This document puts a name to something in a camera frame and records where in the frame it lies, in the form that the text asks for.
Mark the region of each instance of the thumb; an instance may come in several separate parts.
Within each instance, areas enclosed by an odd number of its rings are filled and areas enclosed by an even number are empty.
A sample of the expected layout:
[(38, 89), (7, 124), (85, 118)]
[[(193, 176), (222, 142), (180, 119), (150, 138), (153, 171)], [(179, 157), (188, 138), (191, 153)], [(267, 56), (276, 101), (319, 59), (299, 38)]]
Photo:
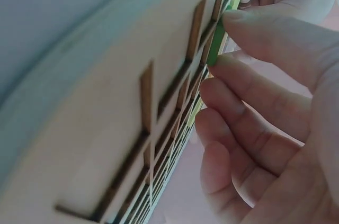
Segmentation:
[(336, 55), (339, 33), (290, 17), (226, 11), (225, 31), (248, 55), (275, 64), (311, 92)]

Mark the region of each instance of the fingernail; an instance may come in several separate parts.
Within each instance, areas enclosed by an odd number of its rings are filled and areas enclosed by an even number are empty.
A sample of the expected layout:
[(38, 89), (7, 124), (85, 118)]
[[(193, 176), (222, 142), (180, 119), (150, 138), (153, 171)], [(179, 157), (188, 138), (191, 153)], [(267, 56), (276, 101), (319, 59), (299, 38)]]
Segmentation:
[(244, 19), (247, 16), (247, 12), (241, 10), (229, 10), (224, 13), (224, 20), (239, 20)]

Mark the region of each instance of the wooden grid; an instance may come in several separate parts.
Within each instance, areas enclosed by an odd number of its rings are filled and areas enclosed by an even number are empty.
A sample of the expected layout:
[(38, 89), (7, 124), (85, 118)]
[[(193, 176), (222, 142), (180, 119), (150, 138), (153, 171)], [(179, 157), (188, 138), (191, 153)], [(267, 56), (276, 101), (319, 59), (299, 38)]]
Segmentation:
[[(141, 224), (151, 213), (161, 191), (166, 185), (191, 130), (188, 120), (198, 104), (199, 86), (208, 77), (206, 62), (211, 48), (217, 22), (229, 0), (216, 0), (208, 26), (201, 29), (206, 0), (201, 0), (194, 9), (186, 57), (179, 72), (174, 77), (164, 96), (157, 102), (154, 96), (154, 63), (150, 61), (140, 77), (142, 132), (133, 149), (125, 159), (117, 176), (107, 189), (90, 220), (97, 223), (137, 223)], [(197, 53), (202, 51), (201, 58)], [(199, 66), (193, 71), (192, 64), (200, 59)], [(171, 100), (176, 99), (175, 110), (167, 121), (158, 138), (154, 132), (159, 126), (164, 110)], [(126, 179), (135, 160), (143, 155), (144, 167), (120, 209), (111, 207), (119, 187)], [(78, 216), (65, 209), (63, 212)], [(108, 216), (117, 212), (113, 221)]]

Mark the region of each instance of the green edge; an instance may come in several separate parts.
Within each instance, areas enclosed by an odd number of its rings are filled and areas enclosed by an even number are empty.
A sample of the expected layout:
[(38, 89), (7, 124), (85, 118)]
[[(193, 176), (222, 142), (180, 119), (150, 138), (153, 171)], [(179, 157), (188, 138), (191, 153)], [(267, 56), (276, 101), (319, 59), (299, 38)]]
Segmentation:
[[(231, 10), (232, 6), (228, 5), (226, 10)], [(219, 55), (219, 49), (222, 44), (222, 40), (224, 39), (225, 36), (225, 29), (222, 24), (222, 19), (218, 21), (216, 31), (213, 36), (210, 52), (208, 54), (207, 58), (207, 65), (208, 66), (214, 66), (216, 64), (218, 55)]]

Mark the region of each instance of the light wooden surface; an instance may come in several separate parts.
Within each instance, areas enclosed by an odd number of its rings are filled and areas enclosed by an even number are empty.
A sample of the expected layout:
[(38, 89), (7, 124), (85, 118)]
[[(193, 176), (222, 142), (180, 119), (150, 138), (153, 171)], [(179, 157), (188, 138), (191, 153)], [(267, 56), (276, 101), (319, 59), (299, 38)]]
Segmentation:
[(147, 220), (186, 144), (224, 1), (142, 1), (122, 29), (114, 23), (140, 0), (111, 1), (0, 110), (0, 136), (27, 146), (1, 223)]

